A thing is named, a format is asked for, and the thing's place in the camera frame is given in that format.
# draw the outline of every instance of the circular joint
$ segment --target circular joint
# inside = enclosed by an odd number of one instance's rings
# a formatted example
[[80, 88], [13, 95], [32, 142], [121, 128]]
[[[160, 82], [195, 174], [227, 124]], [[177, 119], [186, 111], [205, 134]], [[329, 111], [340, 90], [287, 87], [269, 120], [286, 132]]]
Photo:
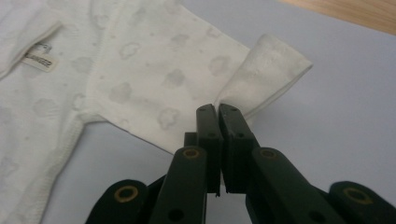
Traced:
[[260, 154], [265, 158], [265, 159], [276, 159], [276, 153], [273, 150], [270, 149], [262, 149], [260, 151]]
[[355, 203], [360, 204], [371, 204], [374, 203], [373, 200], [368, 196], [365, 192], [355, 189], [355, 188], [346, 188], [343, 190], [344, 194], [348, 197], [348, 199], [352, 200]]
[[114, 193], [114, 199], [119, 203], [128, 203], [139, 194], [139, 190], [135, 186], [123, 186]]
[[188, 148], [183, 151], [183, 155], [187, 159], [195, 159], [195, 158], [199, 157], [199, 154], [200, 154], [199, 151], [195, 148]]

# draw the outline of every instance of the white fabric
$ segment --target white fabric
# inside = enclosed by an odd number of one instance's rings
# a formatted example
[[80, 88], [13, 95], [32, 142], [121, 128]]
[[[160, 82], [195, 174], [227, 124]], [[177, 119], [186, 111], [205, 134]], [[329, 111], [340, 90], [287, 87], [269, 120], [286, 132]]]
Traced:
[[[248, 54], [177, 0], [1, 5], [0, 223], [40, 221], [85, 123], [174, 152], [198, 106], [224, 101], [252, 117], [311, 66], [270, 35]], [[59, 61], [51, 72], [20, 63], [37, 41]]]

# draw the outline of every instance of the fabric fold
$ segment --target fabric fold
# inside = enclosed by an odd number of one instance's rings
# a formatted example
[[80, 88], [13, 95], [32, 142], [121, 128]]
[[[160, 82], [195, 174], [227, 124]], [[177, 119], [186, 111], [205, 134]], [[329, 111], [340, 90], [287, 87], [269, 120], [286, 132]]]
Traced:
[[238, 107], [246, 119], [285, 93], [312, 63], [273, 35], [263, 35], [215, 102]]

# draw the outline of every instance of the clothing label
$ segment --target clothing label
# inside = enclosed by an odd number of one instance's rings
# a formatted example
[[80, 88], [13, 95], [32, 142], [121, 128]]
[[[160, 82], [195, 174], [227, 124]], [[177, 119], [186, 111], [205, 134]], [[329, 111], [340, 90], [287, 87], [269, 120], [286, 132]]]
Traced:
[[41, 50], [32, 49], [27, 52], [22, 61], [44, 72], [50, 72], [56, 66], [58, 61], [48, 54], [43, 54]]

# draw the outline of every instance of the screw hole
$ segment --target screw hole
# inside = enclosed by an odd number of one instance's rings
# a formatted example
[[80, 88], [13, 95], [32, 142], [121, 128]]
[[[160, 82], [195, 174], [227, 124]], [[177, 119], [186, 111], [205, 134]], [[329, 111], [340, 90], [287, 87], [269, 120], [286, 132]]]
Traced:
[[128, 203], [138, 195], [138, 190], [135, 186], [124, 186], [114, 193], [114, 198], [119, 203]]
[[184, 213], [180, 209], [174, 209], [168, 213], [169, 220], [173, 222], [179, 222], [183, 217]]
[[309, 213], [309, 217], [310, 217], [313, 221], [315, 221], [315, 222], [317, 222], [317, 223], [325, 223], [325, 222], [326, 222], [326, 217], [323, 216], [320, 212], [317, 212], [317, 211], [311, 211], [311, 212]]

